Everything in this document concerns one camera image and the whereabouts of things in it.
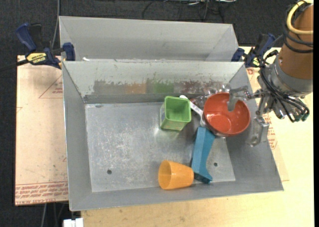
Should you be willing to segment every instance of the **yellow clamp label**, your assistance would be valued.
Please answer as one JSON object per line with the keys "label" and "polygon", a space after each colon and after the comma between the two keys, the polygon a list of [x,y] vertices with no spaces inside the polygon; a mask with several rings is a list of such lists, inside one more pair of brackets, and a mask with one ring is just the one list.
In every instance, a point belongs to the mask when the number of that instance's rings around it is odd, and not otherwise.
{"label": "yellow clamp label", "polygon": [[37,64],[39,62],[46,60],[46,54],[43,52],[31,53],[29,56],[26,57],[26,59],[29,62],[32,62],[33,64]]}

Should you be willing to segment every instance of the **yellow cup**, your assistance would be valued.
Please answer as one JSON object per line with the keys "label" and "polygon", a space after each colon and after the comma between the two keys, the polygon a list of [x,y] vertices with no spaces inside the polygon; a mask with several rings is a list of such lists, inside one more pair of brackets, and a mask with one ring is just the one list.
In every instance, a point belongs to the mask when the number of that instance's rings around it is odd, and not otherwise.
{"label": "yellow cup", "polygon": [[191,186],[194,181],[192,168],[173,161],[164,160],[159,167],[159,186],[171,190]]}

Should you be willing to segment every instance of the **floor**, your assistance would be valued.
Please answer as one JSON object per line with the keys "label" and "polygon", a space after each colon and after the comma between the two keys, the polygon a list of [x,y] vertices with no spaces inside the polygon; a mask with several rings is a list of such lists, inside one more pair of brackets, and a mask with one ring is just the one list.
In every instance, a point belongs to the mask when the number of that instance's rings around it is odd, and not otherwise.
{"label": "floor", "polygon": [[[233,24],[239,45],[254,45],[259,33],[270,32],[276,37],[282,34],[285,10],[295,1],[238,0],[227,8],[223,6],[222,15],[208,12],[206,19],[202,20],[197,8],[186,4],[180,6],[178,1],[157,1],[148,6],[150,1],[147,0],[60,0],[60,15],[225,22]],[[43,40],[50,41],[56,15],[57,0],[0,0],[0,67],[15,63],[17,55],[26,53],[26,48],[14,34],[18,26],[25,22],[39,22]],[[58,36],[54,46],[59,46]],[[41,226],[44,205],[14,206],[15,108],[16,70],[10,69],[0,73],[0,225]],[[55,206],[54,209],[53,204],[47,205],[44,226],[54,226],[54,212],[60,212],[62,207],[60,218],[72,217],[67,205]]]}

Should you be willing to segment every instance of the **red bowl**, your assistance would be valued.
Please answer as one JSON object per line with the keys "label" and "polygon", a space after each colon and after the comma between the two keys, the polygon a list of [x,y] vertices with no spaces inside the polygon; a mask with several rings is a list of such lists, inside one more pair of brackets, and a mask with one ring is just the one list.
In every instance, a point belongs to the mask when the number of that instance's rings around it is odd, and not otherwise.
{"label": "red bowl", "polygon": [[229,112],[227,102],[229,93],[220,92],[211,95],[205,102],[203,119],[216,136],[230,137],[242,133],[250,123],[250,111],[247,105],[238,100],[234,111]]}

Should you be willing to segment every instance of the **blue plastic object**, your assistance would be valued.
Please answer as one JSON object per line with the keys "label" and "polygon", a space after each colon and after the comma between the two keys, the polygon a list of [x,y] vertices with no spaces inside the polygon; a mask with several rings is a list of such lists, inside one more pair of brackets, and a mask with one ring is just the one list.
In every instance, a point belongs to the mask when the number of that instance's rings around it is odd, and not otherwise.
{"label": "blue plastic object", "polygon": [[33,52],[36,50],[36,45],[32,40],[28,27],[29,23],[22,24],[16,29],[15,34],[19,41],[29,49],[29,52]]}
{"label": "blue plastic object", "polygon": [[45,65],[50,65],[50,66],[54,66],[54,67],[60,68],[59,67],[60,60],[58,58],[52,56],[52,53],[51,53],[50,49],[49,48],[44,48],[43,51],[48,56],[48,60],[46,61]]}
{"label": "blue plastic object", "polygon": [[231,58],[231,62],[238,62],[244,54],[245,50],[242,48],[238,48]]}
{"label": "blue plastic object", "polygon": [[206,128],[198,127],[191,160],[194,178],[209,184],[213,178],[206,168],[206,161],[215,140],[215,135]]}
{"label": "blue plastic object", "polygon": [[257,56],[264,56],[267,50],[273,46],[273,42],[276,38],[271,34],[260,34],[255,45],[255,49],[249,52],[247,60],[245,62],[245,67],[254,66],[253,59]]}
{"label": "blue plastic object", "polygon": [[74,46],[70,42],[66,42],[63,45],[63,49],[66,53],[66,60],[68,61],[75,61],[75,51],[74,51]]}

